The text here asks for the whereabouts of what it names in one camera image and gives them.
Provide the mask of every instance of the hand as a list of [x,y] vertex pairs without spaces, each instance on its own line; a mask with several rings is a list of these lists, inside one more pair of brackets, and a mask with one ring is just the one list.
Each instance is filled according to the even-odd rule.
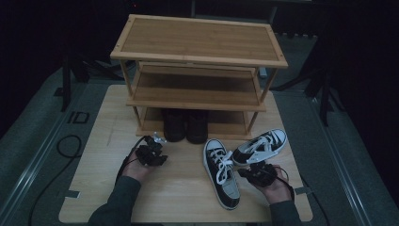
[[[279,165],[273,165],[275,167],[277,176],[288,183],[287,179],[282,176],[281,169]],[[277,202],[284,202],[291,200],[291,193],[290,189],[280,180],[275,180],[272,185],[270,186],[255,186],[258,190],[260,190],[264,196],[266,197],[269,204],[277,203]]]
[[149,167],[149,166],[143,166],[137,159],[136,152],[133,152],[132,155],[130,155],[129,161],[133,162],[129,163],[122,172],[123,176],[128,176],[135,178],[138,180],[141,184],[145,181],[146,177],[148,174],[150,174],[152,171],[155,170],[155,167]]

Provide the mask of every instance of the black cable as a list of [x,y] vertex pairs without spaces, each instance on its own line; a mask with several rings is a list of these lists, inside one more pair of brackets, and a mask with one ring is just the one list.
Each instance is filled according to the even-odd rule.
[[[303,178],[303,176],[299,173],[300,179],[302,179],[303,183],[305,184],[305,186],[309,187],[309,184],[305,181],[305,178]],[[329,226],[329,219],[327,216],[327,213],[325,211],[325,209],[323,208],[322,204],[319,202],[319,199],[317,199],[316,195],[314,194],[314,192],[311,193],[311,195],[314,197],[314,199],[316,200],[317,204],[320,207],[320,210],[322,211],[325,219],[326,219],[326,224]]]
[[[77,150],[76,150],[76,152],[75,152],[74,155],[66,155],[66,154],[64,154],[63,152],[61,152],[61,150],[59,149],[59,145],[60,145],[61,141],[63,141],[63,140],[66,139],[66,138],[69,138],[69,137],[74,137],[74,138],[76,138],[76,139],[78,140],[78,142],[79,142],[78,148],[77,148]],[[67,169],[67,167],[73,162],[73,160],[74,160],[75,158],[78,158],[78,157],[82,156],[81,154],[79,154],[81,148],[82,148],[82,139],[81,139],[80,137],[78,137],[77,135],[68,135],[68,136],[63,137],[62,139],[60,139],[60,140],[58,141],[58,143],[56,144],[56,150],[57,150],[58,153],[61,154],[62,156],[66,157],[66,158],[70,158],[70,161],[69,161],[68,164],[67,164],[67,165],[66,165],[66,166],[65,166],[65,167],[64,167],[64,168],[63,168],[63,169],[62,169],[62,170],[48,183],[48,184],[47,184],[47,186],[44,187],[44,189],[40,192],[39,196],[35,199],[35,202],[33,203],[32,208],[30,209],[30,212],[29,212],[29,220],[28,220],[28,225],[29,225],[29,226],[32,225],[33,212],[35,211],[35,207],[36,207],[36,205],[38,204],[39,199],[40,199],[41,196],[44,194],[44,192],[47,190],[47,188],[53,183],[53,181],[55,181],[56,178],[57,178],[62,172],[64,172],[64,171]]]

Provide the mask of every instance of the shoe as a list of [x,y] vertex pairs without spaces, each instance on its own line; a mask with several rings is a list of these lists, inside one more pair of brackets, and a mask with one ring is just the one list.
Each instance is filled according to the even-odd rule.
[[232,154],[236,166],[247,166],[271,158],[279,153],[287,142],[287,135],[280,129],[266,133],[240,145]]
[[203,166],[211,178],[220,204],[227,210],[235,209],[240,202],[240,192],[232,171],[232,152],[226,152],[217,139],[210,139],[203,148]]
[[169,142],[177,142],[185,138],[184,110],[163,108],[164,136]]
[[188,110],[186,138],[193,144],[205,143],[208,139],[208,111]]

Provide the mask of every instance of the wooden shelf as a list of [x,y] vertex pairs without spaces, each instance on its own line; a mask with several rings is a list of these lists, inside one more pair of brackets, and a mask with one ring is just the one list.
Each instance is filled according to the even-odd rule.
[[[270,24],[145,15],[129,16],[111,58],[141,136],[163,131],[160,108],[181,108],[210,110],[209,137],[251,139],[278,69],[288,67]],[[137,63],[133,82],[126,60]],[[260,67],[271,69],[263,90]]]
[[[208,137],[220,139],[251,139],[247,131],[249,125],[247,112],[242,111],[209,111]],[[157,132],[163,136],[164,121],[161,108],[143,107],[141,110],[141,127],[137,128],[138,136],[153,135]]]
[[266,111],[254,72],[253,68],[142,63],[127,105]]

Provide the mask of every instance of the wooden table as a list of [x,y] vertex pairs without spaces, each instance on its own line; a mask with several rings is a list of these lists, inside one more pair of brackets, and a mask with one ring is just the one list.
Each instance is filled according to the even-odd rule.
[[[80,192],[79,198],[65,199],[59,213],[62,222],[87,222],[90,215],[106,203],[121,162],[140,139],[135,135],[137,124],[132,108],[125,105],[127,92],[125,86],[113,85],[106,93],[70,187],[70,190]],[[253,126],[254,135],[273,128],[283,129],[272,93],[268,93],[265,103],[268,111],[259,113]],[[228,150],[234,150],[245,142],[221,141]],[[240,203],[232,211],[220,206],[202,165],[202,149],[203,144],[194,145],[186,140],[164,144],[162,150],[168,155],[168,160],[141,188],[133,210],[134,222],[270,221],[265,198],[237,172]],[[268,162],[287,170],[294,188],[303,186],[289,142]],[[305,194],[296,195],[295,204],[303,221],[312,219]]]

